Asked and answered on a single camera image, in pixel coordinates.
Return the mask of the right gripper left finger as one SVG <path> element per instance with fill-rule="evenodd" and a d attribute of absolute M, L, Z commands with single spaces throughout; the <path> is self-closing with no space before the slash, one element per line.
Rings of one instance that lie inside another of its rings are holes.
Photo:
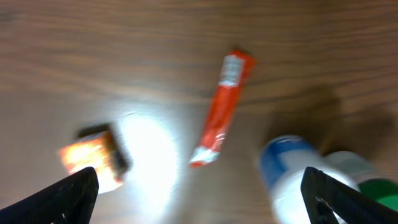
<path fill-rule="evenodd" d="M 1 223 L 88 224 L 98 190 L 95 169 L 86 167 L 24 200 L 1 209 Z"/>

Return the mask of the white cylindrical container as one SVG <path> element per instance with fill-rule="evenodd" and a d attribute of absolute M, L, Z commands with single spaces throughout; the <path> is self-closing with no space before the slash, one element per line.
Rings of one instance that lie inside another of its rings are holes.
<path fill-rule="evenodd" d="M 278 223 L 310 224 L 300 189 L 307 167 L 359 190 L 351 177 L 322 158 L 306 140 L 296 135 L 279 136 L 265 145 L 259 157 L 259 170 Z"/>

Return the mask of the red snack sachet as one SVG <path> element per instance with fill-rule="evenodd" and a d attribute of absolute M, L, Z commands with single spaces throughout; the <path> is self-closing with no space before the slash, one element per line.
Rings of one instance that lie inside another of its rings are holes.
<path fill-rule="evenodd" d="M 189 161 L 190 167 L 205 166 L 217 160 L 244 83 L 255 63 L 252 55 L 240 49 L 233 49 L 224 57 L 201 138 Z"/>

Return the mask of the green-lid seasoning jar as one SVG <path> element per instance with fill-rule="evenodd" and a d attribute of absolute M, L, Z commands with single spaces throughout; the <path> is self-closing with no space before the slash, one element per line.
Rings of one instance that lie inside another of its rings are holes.
<path fill-rule="evenodd" d="M 349 151 L 333 152 L 324 158 L 351 177 L 362 194 L 397 211 L 397 182 L 382 175 L 368 160 Z"/>

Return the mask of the orange Kleenex tissue pack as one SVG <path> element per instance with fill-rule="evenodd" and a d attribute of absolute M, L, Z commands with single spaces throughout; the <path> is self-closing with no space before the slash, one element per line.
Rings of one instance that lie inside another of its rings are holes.
<path fill-rule="evenodd" d="M 94 168 L 99 194 L 120 188 L 132 165 L 113 123 L 82 127 L 73 141 L 59 150 L 58 155 L 70 175 L 86 167 Z"/>

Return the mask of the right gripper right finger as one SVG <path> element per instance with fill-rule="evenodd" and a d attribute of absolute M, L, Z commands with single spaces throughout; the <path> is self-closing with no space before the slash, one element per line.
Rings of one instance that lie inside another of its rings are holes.
<path fill-rule="evenodd" d="M 305 169 L 300 189 L 311 224 L 338 224 L 336 215 L 347 224 L 397 223 L 396 211 L 314 167 Z"/>

